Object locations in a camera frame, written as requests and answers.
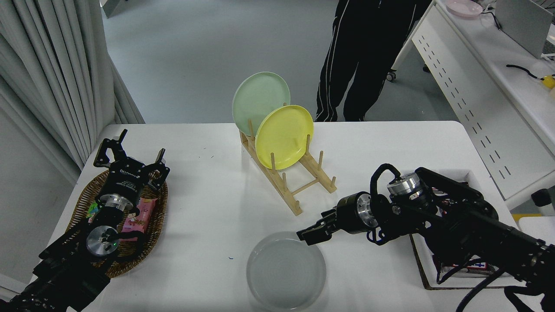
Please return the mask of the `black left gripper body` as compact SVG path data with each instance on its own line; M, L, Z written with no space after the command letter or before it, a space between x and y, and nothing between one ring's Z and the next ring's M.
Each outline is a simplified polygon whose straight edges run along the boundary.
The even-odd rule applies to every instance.
M113 162L103 186L103 195L118 195L137 204L150 179L144 167L142 162L133 158Z

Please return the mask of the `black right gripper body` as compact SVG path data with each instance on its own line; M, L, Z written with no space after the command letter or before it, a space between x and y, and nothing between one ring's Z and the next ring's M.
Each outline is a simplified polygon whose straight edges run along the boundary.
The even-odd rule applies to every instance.
M349 234L363 232L363 223L358 212L358 199L362 195L363 193L355 193L338 201L336 205L336 229L343 230Z

